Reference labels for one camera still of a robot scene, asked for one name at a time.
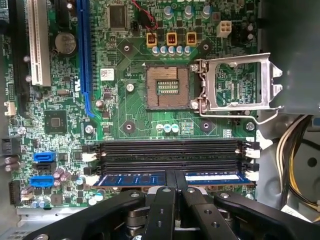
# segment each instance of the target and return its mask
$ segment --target white pci slot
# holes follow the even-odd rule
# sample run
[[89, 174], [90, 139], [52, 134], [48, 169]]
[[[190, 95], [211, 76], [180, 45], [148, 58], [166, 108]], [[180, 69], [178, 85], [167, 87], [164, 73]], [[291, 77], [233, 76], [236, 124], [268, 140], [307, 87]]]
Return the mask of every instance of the white pci slot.
[[47, 0], [27, 0], [32, 85], [51, 86]]

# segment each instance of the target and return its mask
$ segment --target chipset chip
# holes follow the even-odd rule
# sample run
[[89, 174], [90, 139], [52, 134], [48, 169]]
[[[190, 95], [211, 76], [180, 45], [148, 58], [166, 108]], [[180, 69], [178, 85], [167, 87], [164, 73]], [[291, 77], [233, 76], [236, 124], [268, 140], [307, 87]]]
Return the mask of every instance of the chipset chip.
[[117, 4], [108, 7], [109, 27], [112, 30], [124, 30], [127, 27], [127, 10], [125, 5]]

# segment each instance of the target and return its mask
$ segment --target white label sticker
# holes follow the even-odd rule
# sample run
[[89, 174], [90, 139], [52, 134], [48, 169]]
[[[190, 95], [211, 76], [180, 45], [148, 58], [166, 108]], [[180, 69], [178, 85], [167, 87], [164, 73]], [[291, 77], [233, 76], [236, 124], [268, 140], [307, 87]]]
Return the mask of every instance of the white label sticker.
[[101, 68], [100, 69], [100, 80], [101, 81], [114, 81], [115, 70], [113, 68]]

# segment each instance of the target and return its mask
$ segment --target integrated circuit chip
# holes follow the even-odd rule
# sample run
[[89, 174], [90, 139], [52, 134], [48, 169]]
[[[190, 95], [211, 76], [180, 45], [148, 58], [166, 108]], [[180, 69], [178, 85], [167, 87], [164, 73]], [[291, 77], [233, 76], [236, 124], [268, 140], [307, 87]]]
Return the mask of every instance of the integrated circuit chip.
[[46, 110], [44, 111], [46, 134], [66, 134], [68, 131], [67, 126], [67, 113], [65, 110]]
[[112, 30], [125, 30], [127, 27], [127, 8], [125, 5], [115, 4], [108, 7], [109, 27]]

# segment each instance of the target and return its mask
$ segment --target pcie slot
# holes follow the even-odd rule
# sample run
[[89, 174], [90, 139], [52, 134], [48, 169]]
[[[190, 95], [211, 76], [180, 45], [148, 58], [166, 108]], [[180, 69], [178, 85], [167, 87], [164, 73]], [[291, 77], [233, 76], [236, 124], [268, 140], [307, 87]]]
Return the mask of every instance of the pcie slot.
[[26, 81], [26, 76], [29, 74], [28, 66], [24, 62], [24, 57], [27, 56], [25, 2], [21, 0], [9, 0], [7, 3], [17, 110], [20, 116], [28, 118], [28, 115], [26, 114], [26, 104], [30, 99], [30, 88], [29, 83]]
[[84, 97], [85, 112], [89, 117], [95, 115], [91, 113], [91, 91], [92, 91], [92, 58], [91, 58], [91, 35], [90, 35], [90, 1], [77, 0], [77, 36], [80, 62], [80, 87]]

